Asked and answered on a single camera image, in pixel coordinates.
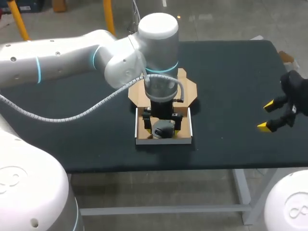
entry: black tablecloth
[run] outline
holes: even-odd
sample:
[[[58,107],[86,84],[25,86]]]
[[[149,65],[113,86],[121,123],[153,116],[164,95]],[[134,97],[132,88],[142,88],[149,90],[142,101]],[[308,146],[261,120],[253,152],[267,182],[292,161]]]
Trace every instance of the black tablecloth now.
[[[282,113],[263,110],[282,93],[279,79],[286,71],[270,42],[182,42],[179,65],[198,87],[191,145],[136,146],[135,107],[127,91],[64,124],[29,119],[2,103],[0,112],[25,141],[72,173],[308,166],[307,118],[298,116],[294,128],[276,133],[256,129]],[[112,91],[99,73],[88,73],[1,92],[26,110],[60,118],[88,109]]]

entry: robotic arm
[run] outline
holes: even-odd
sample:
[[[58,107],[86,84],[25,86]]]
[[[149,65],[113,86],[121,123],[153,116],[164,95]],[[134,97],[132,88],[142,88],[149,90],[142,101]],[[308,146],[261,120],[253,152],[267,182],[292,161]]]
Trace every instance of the robotic arm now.
[[[144,17],[139,31],[117,40],[104,30],[75,38],[57,38],[0,45],[0,88],[27,82],[100,71],[119,88],[100,106],[144,75],[152,109],[148,116],[171,119],[177,94],[178,23],[171,15]],[[26,112],[0,95],[19,112],[46,122],[78,119],[95,108],[65,119],[48,119]],[[65,170],[51,155],[20,139],[0,116],[0,224],[6,231],[84,231],[81,215]]]
[[[182,117],[173,111],[173,102],[184,100],[183,86],[177,80],[178,41],[176,19],[165,13],[155,13],[140,21],[137,33],[120,40],[107,31],[97,30],[76,38],[4,44],[0,47],[0,69],[4,70],[0,73],[0,88],[94,70],[100,71],[113,88],[121,88],[87,111],[63,119],[43,118],[24,111],[1,95],[0,100],[34,119],[68,122],[91,113],[144,78],[145,93],[151,101],[151,109],[144,111],[145,128],[152,128],[149,116],[153,116],[174,120],[175,130],[180,130]],[[174,100],[177,84],[181,88],[181,98]]]

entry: gray floor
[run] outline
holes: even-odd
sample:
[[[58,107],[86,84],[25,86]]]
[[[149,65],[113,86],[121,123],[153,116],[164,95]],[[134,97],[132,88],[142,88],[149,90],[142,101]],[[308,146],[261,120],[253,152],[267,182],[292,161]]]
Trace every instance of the gray floor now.
[[[262,35],[298,60],[308,74],[308,2],[305,0],[138,0],[141,16],[167,12],[180,16],[180,40],[239,40]],[[127,35],[130,0],[113,0],[116,33]],[[71,0],[69,11],[23,14],[31,39],[78,36],[106,28],[101,0]],[[0,43],[20,41],[14,23],[0,29]],[[264,170],[247,170],[251,191]],[[74,175],[81,207],[237,203],[230,170]],[[86,231],[265,231],[263,218],[251,227],[239,213],[121,215],[84,218]]]

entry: yellow pole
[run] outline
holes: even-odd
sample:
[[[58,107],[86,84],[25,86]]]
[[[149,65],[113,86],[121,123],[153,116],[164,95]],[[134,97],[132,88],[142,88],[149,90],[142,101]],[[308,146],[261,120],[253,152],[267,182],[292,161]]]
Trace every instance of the yellow pole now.
[[[19,13],[19,10],[18,10],[18,7],[16,5],[16,2],[15,0],[9,0],[7,1],[8,5],[9,5],[9,8],[11,10],[11,13],[14,17],[14,20],[17,24],[17,27],[18,27],[18,30],[19,30],[19,33],[21,35],[21,37],[27,41],[27,40],[30,40],[29,38],[29,35],[27,33],[27,30],[26,30],[26,27],[25,27],[25,24],[23,22],[23,19],[21,18],[21,15]]]
[[[111,34],[116,35],[114,26],[114,17],[112,15],[111,0],[103,0],[103,6],[105,12],[105,21],[107,23],[107,29]]]

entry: cardboard box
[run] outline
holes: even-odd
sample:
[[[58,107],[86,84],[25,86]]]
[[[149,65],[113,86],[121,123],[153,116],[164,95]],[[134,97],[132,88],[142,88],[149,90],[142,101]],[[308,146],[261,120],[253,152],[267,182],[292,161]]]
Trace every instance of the cardboard box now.
[[[181,130],[176,136],[170,139],[158,139],[153,137],[146,129],[144,129],[144,122],[142,119],[143,109],[150,107],[151,103],[149,98],[145,95],[144,81],[131,86],[128,90],[129,99],[137,106],[136,108],[136,121],[135,121],[135,140],[136,144],[190,144],[192,143],[193,129],[191,122],[191,114],[189,105],[197,98],[197,85],[187,79],[186,71],[182,68],[178,71],[178,80],[184,86],[184,102],[173,103],[174,111],[182,113],[183,119]],[[178,94],[175,97],[180,98],[180,87],[178,86]],[[151,124],[153,125],[158,118],[151,117]]]

